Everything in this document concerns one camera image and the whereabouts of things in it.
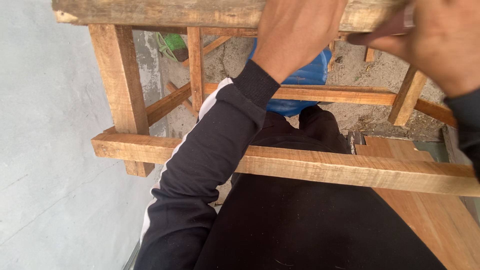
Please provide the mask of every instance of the finger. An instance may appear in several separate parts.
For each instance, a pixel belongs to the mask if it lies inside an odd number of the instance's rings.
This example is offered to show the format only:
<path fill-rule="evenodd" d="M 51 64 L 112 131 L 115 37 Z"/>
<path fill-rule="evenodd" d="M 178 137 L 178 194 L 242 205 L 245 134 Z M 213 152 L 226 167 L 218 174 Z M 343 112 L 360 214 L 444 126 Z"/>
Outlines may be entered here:
<path fill-rule="evenodd" d="M 407 35 L 379 37 L 370 42 L 368 46 L 374 49 L 386 51 L 402 58 L 403 60 L 407 60 L 407 39 Z"/>

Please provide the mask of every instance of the green broom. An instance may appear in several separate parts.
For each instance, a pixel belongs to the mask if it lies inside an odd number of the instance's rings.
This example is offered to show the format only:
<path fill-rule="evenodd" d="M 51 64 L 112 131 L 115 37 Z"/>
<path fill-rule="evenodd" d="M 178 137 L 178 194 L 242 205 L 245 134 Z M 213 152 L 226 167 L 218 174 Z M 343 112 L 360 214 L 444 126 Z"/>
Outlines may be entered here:
<path fill-rule="evenodd" d="M 158 50 L 173 61 L 183 62 L 188 59 L 187 45 L 179 34 L 157 32 L 156 41 Z"/>

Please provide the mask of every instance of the gray wall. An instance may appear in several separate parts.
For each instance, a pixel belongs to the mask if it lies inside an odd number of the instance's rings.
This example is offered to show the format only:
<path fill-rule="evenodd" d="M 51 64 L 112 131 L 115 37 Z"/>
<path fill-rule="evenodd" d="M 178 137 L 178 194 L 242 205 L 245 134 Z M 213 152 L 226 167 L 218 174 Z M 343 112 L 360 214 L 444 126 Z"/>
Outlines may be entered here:
<path fill-rule="evenodd" d="M 0 269 L 119 270 L 161 168 L 129 176 L 94 155 L 90 139 L 112 118 L 87 27 L 57 24 L 49 0 L 0 4 Z M 150 105 L 156 42 L 134 37 Z M 165 122 L 151 129 L 166 133 Z"/>

